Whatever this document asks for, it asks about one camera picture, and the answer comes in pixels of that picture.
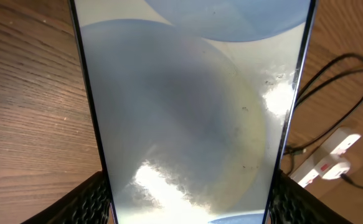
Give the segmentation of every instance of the black cable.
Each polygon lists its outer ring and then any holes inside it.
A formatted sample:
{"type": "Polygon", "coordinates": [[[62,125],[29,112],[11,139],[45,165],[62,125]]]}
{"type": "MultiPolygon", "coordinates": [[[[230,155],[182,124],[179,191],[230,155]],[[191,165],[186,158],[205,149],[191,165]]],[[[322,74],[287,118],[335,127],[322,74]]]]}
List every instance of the black cable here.
{"type": "MultiPolygon", "coordinates": [[[[343,54],[343,55],[340,55],[340,56],[336,57],[332,61],[330,61],[317,74],[315,74],[315,76],[312,79],[310,79],[310,81],[307,82],[307,84],[304,87],[302,87],[302,89],[299,91],[298,96],[296,97],[296,104],[295,104],[294,110],[297,109],[297,107],[300,106],[302,103],[304,103],[310,96],[313,96],[316,92],[318,92],[319,90],[321,90],[325,86],[331,84],[332,82],[334,82],[334,81],[336,81],[336,80],[338,80],[340,78],[349,76],[349,75],[353,75],[353,74],[356,74],[356,73],[363,72],[363,69],[342,72],[342,73],[336,75],[335,77],[332,77],[332,78],[326,80],[324,83],[320,84],[319,86],[317,86],[316,88],[314,88],[313,90],[311,90],[307,94],[305,94],[307,92],[307,90],[313,85],[313,83],[316,82],[318,80],[318,78],[324,72],[326,72],[329,68],[331,68],[335,63],[338,63],[339,61],[344,60],[345,58],[351,58],[351,57],[356,58],[356,59],[360,60],[361,62],[363,62],[363,56],[361,56],[359,54],[355,54],[355,53],[343,54]]],[[[307,143],[305,143],[305,144],[303,144],[301,146],[297,146],[297,147],[286,146],[285,147],[286,152],[284,152],[284,155],[290,154],[290,156],[291,156],[291,169],[287,172],[287,174],[289,175],[289,174],[291,174],[293,172],[293,169],[294,169],[294,166],[295,166],[294,155],[303,153],[304,150],[308,146],[314,144],[315,142],[317,142],[318,140],[320,140],[321,138],[326,136],[328,133],[330,133],[340,123],[342,123],[348,116],[350,116],[350,114],[352,112],[354,112],[361,105],[362,102],[363,102],[363,96],[344,116],[342,116],[342,118],[337,120],[332,126],[327,128],[327,130],[325,130],[323,133],[321,133],[319,136],[315,137],[314,139],[310,140],[309,142],[307,142],[307,143]]]]}
{"type": "Polygon", "coordinates": [[[349,183],[349,184],[351,184],[351,185],[353,185],[353,186],[355,186],[355,187],[358,187],[358,188],[360,188],[360,189],[362,189],[362,190],[363,190],[363,186],[361,186],[361,185],[358,185],[358,184],[354,183],[354,181],[353,181],[350,177],[348,177],[346,174],[341,174],[341,178],[342,178],[344,181],[346,181],[347,183],[349,183]]]}

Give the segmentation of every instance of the wooden floor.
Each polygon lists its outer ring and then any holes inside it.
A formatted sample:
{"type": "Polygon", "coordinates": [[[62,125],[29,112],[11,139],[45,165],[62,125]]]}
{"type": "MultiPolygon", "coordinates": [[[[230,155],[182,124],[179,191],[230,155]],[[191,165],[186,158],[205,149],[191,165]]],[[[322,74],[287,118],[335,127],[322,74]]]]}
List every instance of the wooden floor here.
{"type": "MultiPolygon", "coordinates": [[[[363,55],[363,1],[323,0],[302,84],[346,52],[363,55]]],[[[349,68],[340,63],[328,76],[349,68]]],[[[296,112],[290,143],[343,115],[363,93],[363,74],[326,90],[296,112]]],[[[363,105],[344,124],[363,135],[363,105]]],[[[363,137],[347,157],[353,172],[363,166],[363,137]]],[[[0,0],[0,223],[24,221],[100,169],[66,0],[0,0]]],[[[339,183],[316,180],[308,189],[321,198],[339,183]]]]}

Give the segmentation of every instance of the wood grain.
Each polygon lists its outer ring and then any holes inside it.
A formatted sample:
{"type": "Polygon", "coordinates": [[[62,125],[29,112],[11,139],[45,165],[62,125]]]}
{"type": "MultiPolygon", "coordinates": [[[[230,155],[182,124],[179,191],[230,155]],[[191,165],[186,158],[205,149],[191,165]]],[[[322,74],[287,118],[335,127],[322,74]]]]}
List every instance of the wood grain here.
{"type": "MultiPolygon", "coordinates": [[[[363,1],[321,1],[302,85],[346,52],[363,55],[363,1]]],[[[296,112],[289,142],[320,133],[361,93],[363,74],[318,93],[296,112]]],[[[363,105],[344,124],[363,135],[363,105]]],[[[353,171],[363,166],[363,137],[347,157],[353,171]]],[[[285,157],[282,168],[288,164],[285,157]]],[[[100,169],[66,0],[0,0],[0,223],[26,220],[100,169]]],[[[308,189],[321,197],[338,183],[316,180],[308,189]]]]}

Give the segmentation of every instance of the extension cord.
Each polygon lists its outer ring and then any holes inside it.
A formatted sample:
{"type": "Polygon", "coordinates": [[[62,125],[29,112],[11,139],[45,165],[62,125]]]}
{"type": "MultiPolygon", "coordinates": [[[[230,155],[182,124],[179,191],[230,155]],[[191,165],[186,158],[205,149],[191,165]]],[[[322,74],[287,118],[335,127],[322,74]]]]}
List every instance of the extension cord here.
{"type": "Polygon", "coordinates": [[[291,179],[306,187],[317,176],[327,180],[339,178],[350,169],[350,162],[340,155],[360,137],[360,134],[353,133],[347,127],[338,128],[291,174],[291,179]]]}

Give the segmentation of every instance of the tablet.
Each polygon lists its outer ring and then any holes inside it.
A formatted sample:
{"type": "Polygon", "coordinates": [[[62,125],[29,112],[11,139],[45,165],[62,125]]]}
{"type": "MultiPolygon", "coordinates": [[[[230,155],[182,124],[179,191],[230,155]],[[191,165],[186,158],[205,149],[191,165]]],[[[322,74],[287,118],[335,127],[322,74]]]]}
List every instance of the tablet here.
{"type": "Polygon", "coordinates": [[[115,223],[265,223],[310,0],[71,0],[115,223]]]}

